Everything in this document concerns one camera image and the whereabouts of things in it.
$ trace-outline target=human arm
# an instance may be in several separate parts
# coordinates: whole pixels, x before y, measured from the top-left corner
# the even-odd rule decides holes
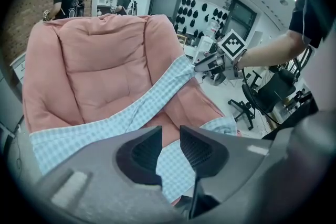
[[[123,0],[117,1],[117,7],[114,9],[114,13],[118,13],[123,9]]]
[[[54,6],[52,7],[52,10],[49,13],[49,18],[55,18],[55,16],[59,13],[61,10],[62,2],[54,3]]]
[[[117,6],[115,9],[114,9],[114,13],[117,13],[119,11],[122,10],[122,6]]]
[[[239,70],[244,67],[275,66],[299,56],[307,47],[310,39],[302,34],[288,30],[269,45],[247,50],[237,64]]]
[[[50,19],[55,18],[55,16],[59,13],[62,7],[62,0],[54,0],[54,6],[52,7],[48,17]]]

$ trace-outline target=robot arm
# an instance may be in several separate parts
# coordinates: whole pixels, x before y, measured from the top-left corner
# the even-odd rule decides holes
[[[242,73],[238,72],[235,64],[246,51],[245,41],[231,30],[217,45],[218,51],[199,61],[194,70],[205,72],[223,66],[223,74],[228,80],[241,79]]]

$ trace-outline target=glove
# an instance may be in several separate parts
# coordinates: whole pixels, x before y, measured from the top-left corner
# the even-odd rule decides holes
[[[50,13],[50,11],[47,10],[47,9],[43,12],[43,21],[44,21],[44,22],[48,22],[48,21],[50,21],[49,13]]]

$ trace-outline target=checkered fabric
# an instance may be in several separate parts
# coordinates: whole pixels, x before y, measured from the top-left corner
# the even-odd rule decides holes
[[[78,126],[32,133],[30,140],[42,174],[46,174],[92,142],[138,130],[194,76],[194,66],[182,55],[148,92],[112,117]]]
[[[237,135],[237,124],[233,116],[217,118],[201,128],[221,133]],[[156,174],[162,178],[162,193],[173,202],[195,184],[195,172],[180,148],[180,140],[163,148],[156,166]]]
[[[30,141],[42,174],[48,173],[92,142],[138,130],[194,76],[194,66],[185,55],[180,56],[144,96],[112,117],[32,133]],[[214,119],[201,128],[229,135],[237,133],[233,117]],[[194,185],[195,173],[181,151],[180,140],[162,149],[156,173],[162,177],[163,194],[169,202],[179,198]]]

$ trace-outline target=window frame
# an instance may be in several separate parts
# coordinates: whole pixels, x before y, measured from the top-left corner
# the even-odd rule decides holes
[[[148,9],[148,15],[151,14],[152,7],[153,7],[153,2],[154,2],[154,0],[150,1],[149,9]],[[181,0],[176,0],[176,6],[175,6],[174,13],[173,13],[174,15],[173,15],[173,18],[172,18],[172,23],[174,23],[175,20],[176,20],[177,11],[178,11],[178,9],[180,7],[180,2],[181,2]],[[239,19],[238,17],[234,16],[234,14],[231,12],[231,11],[233,11],[233,9],[234,9],[234,7],[235,7],[236,4],[240,5],[241,7],[247,9],[248,11],[250,11],[252,13],[253,16],[252,16],[250,25],[246,24],[241,19]],[[248,35],[249,35],[249,33],[250,33],[250,31],[251,31],[251,29],[252,29],[252,26],[253,26],[253,24],[254,24],[254,22],[256,20],[256,17],[257,17],[257,13],[254,12],[251,8],[249,8],[248,6],[246,6],[245,4],[243,4],[242,2],[240,2],[239,0],[232,0],[231,5],[229,7],[229,17],[227,18],[227,20],[225,22],[225,26],[223,27],[223,29],[222,29],[221,32],[224,32],[224,30],[226,30],[227,27],[228,27],[228,25],[229,25],[229,21],[231,19],[234,19],[235,21],[237,21],[238,23],[242,24],[247,29],[245,36],[242,37],[243,40],[246,40],[247,37],[248,37]]]

